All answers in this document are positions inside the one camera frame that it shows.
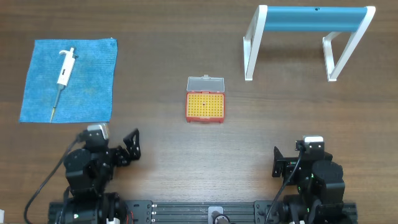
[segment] pipette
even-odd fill
[[[58,101],[60,100],[61,91],[65,89],[65,87],[68,85],[70,74],[72,72],[73,65],[75,64],[76,60],[75,59],[76,55],[73,54],[74,50],[75,48],[71,47],[70,51],[67,50],[60,51],[60,54],[65,54],[65,60],[63,61],[60,76],[58,77],[58,82],[57,82],[58,92],[57,92],[57,97],[55,98],[54,107],[52,108],[50,122],[52,122],[52,118],[54,117],[55,114],[55,109],[57,109]]]

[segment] white and blue rack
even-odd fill
[[[329,82],[337,77],[372,21],[374,6],[366,7],[287,7],[257,8],[243,37],[244,79],[253,80],[254,66],[263,32],[330,32],[322,38],[326,73]],[[333,60],[331,40],[342,32],[350,32],[348,43],[337,64]]]

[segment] blue bar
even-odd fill
[[[366,7],[268,6],[264,31],[356,32]]]

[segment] white stand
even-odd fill
[[[246,35],[243,37],[244,79],[246,81],[253,80],[254,66],[256,65],[262,33],[264,32],[264,27],[266,24],[267,9],[268,7],[263,5],[257,8],[251,20],[249,29],[246,32]],[[348,61],[349,56],[351,56],[351,54],[353,53],[355,47],[361,40],[363,34],[365,33],[370,22],[372,21],[373,15],[376,12],[376,8],[374,6],[367,6],[367,9],[368,11],[364,19],[360,23],[358,30],[351,34],[346,48],[341,54],[341,57],[336,66],[333,60],[333,53],[331,50],[331,40],[338,36],[340,32],[331,32],[326,37],[322,38],[323,52],[325,54],[326,72],[329,82],[337,81],[337,77],[346,62]]]

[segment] wooden table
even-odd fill
[[[339,79],[326,81],[325,34],[265,33],[254,81],[243,75],[242,36],[257,5],[376,6]],[[108,191],[182,202],[271,200],[274,146],[324,136],[344,167],[346,201],[360,223],[393,223],[398,205],[398,3],[396,1],[20,1],[0,2],[0,208],[23,209],[75,134],[87,124],[19,123],[36,39],[118,40],[110,146],[141,130],[142,158],[118,169]],[[334,40],[342,53],[348,35]],[[223,124],[186,123],[187,77],[224,77]],[[47,220],[67,186],[61,167],[29,210]],[[293,187],[286,193],[295,193]]]

